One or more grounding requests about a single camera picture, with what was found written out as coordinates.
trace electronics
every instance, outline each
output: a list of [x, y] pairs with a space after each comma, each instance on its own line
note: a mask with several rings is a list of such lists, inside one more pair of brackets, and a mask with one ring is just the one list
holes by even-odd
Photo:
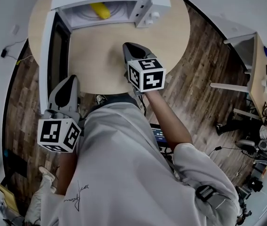
[[[102, 2], [110, 10], [108, 19], [101, 19], [90, 6]], [[51, 9], [59, 11], [72, 29], [113, 23], [135, 23], [149, 27], [158, 22], [171, 7], [170, 0], [52, 0]]]
[[158, 146], [164, 146], [164, 147], [169, 147], [168, 143], [166, 141], [165, 136], [162, 133], [162, 129], [160, 125], [157, 124], [150, 124], [152, 132], [154, 134], [155, 140], [158, 143]]
[[[100, 18], [91, 3], [103, 3], [110, 17]], [[170, 0], [52, 0], [39, 61], [41, 113], [47, 109], [53, 88], [68, 76], [69, 46], [74, 29], [113, 23], [134, 23], [137, 28], [145, 28], [157, 23], [170, 7]]]

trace table leg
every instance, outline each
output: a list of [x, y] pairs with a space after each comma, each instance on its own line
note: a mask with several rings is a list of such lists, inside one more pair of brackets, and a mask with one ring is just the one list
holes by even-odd
[[235, 90], [235, 91], [249, 93], [247, 86], [228, 85], [228, 84], [219, 84], [219, 83], [211, 83], [210, 86], [212, 88], [229, 89], [229, 90]]
[[245, 116], [254, 118], [254, 119], [257, 119], [257, 120], [260, 120], [260, 117], [258, 117], [257, 115], [254, 115], [254, 114], [246, 112], [246, 111], [241, 111], [241, 110], [238, 110], [238, 109], [234, 109], [234, 112], [238, 113], [238, 114], [241, 114], [241, 115], [245, 115]]
[[254, 36], [255, 36], [255, 33], [244, 35], [244, 36], [230, 38], [228, 40], [224, 40], [223, 42], [224, 42], [224, 44], [228, 44], [228, 43], [239, 43], [239, 42], [244, 41], [244, 40], [250, 40]]

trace wooden table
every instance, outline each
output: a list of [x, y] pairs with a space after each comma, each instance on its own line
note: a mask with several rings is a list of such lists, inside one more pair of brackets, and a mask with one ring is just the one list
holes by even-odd
[[210, 86], [213, 88], [229, 89], [249, 93], [251, 100], [258, 111], [259, 118], [263, 118], [263, 106], [265, 102], [267, 103], [267, 94], [264, 93], [264, 86], [262, 86], [261, 81], [266, 76], [267, 57], [264, 53], [264, 45], [260, 36], [256, 32], [254, 34], [225, 40], [224, 43], [228, 44], [240, 42], [243, 40], [249, 40], [251, 38], [254, 38], [254, 54], [251, 67], [251, 79], [248, 86], [219, 83], [211, 83]]
[[[122, 45], [148, 47], [169, 72], [183, 56], [190, 36], [190, 20], [183, 0], [170, 0], [172, 8], [156, 24], [138, 29], [133, 23], [76, 29], [71, 36], [69, 74], [76, 74], [81, 91], [119, 94], [132, 90], [125, 73]], [[38, 0], [29, 22], [29, 44], [39, 62], [42, 33], [51, 0]]]

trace cable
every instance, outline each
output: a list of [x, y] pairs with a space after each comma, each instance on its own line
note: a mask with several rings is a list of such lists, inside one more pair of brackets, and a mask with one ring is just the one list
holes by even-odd
[[11, 47], [11, 46], [13, 46], [13, 45], [15, 45], [15, 44], [17, 44], [17, 43], [22, 43], [22, 42], [26, 41], [27, 39], [28, 39], [28, 38], [25, 38], [25, 39], [22, 40], [22, 41], [19, 41], [19, 42], [15, 42], [15, 43], [13, 43], [13, 44], [10, 44], [10, 45], [6, 46], [5, 48]]
[[28, 56], [28, 57], [26, 57], [26, 58], [23, 58], [23, 59], [17, 59], [17, 58], [15, 58], [15, 57], [11, 56], [11, 55], [6, 55], [6, 57], [13, 58], [13, 59], [15, 59], [16, 61], [23, 61], [23, 60], [26, 60], [26, 59], [29, 58], [29, 57], [32, 57], [32, 55], [30, 55], [30, 56]]
[[228, 148], [228, 147], [221, 147], [221, 146], [217, 146], [213, 151], [211, 151], [211, 153], [209, 154], [209, 156], [214, 152], [214, 151], [219, 151], [221, 149], [230, 149], [230, 150], [240, 150], [242, 151], [242, 149], [240, 148]]
[[242, 152], [242, 154], [248, 156], [249, 158], [256, 159], [255, 157], [251, 157], [251, 156], [249, 156], [248, 154], [244, 153], [243, 151], [241, 151], [241, 152]]
[[146, 116], [147, 109], [146, 109], [145, 103], [143, 101], [143, 97], [141, 95], [139, 95], [138, 98], [139, 98], [140, 102], [143, 104], [143, 107], [144, 107], [144, 116]]

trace microwave knob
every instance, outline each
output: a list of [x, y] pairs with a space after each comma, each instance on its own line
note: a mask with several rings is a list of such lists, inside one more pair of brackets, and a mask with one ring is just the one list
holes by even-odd
[[150, 14], [150, 17], [152, 19], [154, 19], [154, 18], [160, 18], [160, 13], [159, 12], [153, 12], [153, 13]]
[[146, 19], [145, 20], [145, 24], [146, 25], [151, 25], [151, 24], [153, 24], [153, 20], [152, 19]]

